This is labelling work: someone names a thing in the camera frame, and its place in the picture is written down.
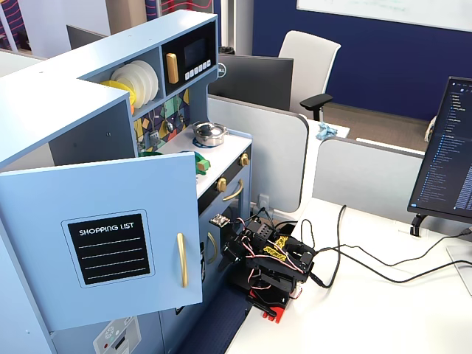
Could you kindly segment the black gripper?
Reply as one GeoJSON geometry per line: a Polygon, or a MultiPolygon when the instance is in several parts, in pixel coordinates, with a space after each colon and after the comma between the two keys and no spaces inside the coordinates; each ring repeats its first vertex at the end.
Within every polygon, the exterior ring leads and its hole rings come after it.
{"type": "Polygon", "coordinates": [[[242,230],[225,244],[222,252],[223,258],[219,263],[219,272],[223,272],[233,263],[238,263],[243,257],[256,256],[251,242],[259,229],[259,221],[251,220],[244,224],[242,220],[236,220],[234,225],[242,230]]]}

